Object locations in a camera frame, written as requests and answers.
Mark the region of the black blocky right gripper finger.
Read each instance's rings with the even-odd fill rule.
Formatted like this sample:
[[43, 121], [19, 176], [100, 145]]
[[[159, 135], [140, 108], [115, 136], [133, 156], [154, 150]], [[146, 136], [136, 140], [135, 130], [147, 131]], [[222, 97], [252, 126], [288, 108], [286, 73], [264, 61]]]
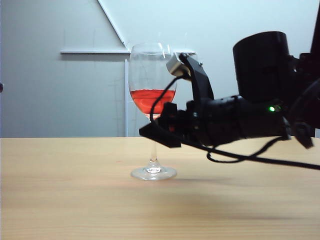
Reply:
[[172, 102], [166, 102], [164, 104], [164, 108], [162, 111], [162, 120], [161, 120], [161, 127], [170, 132], [170, 133], [177, 133], [178, 131], [178, 124], [177, 124], [177, 105]]

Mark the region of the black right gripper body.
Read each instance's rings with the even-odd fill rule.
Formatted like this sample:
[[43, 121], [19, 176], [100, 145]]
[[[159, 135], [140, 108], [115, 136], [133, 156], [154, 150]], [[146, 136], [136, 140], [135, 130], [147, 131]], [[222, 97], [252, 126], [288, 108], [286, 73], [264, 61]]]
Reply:
[[177, 112], [174, 133], [194, 143], [214, 147], [241, 140], [241, 103], [239, 95], [206, 99], [202, 105], [188, 101], [186, 110]]

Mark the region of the black triangular right gripper finger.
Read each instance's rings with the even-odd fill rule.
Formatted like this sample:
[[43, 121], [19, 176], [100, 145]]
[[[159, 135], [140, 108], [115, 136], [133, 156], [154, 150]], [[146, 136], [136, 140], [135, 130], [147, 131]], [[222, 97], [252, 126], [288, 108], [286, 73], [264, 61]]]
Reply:
[[139, 135], [150, 140], [153, 140], [168, 148], [180, 148], [181, 142], [172, 137], [166, 131], [160, 129], [157, 125], [149, 123], [139, 129]]

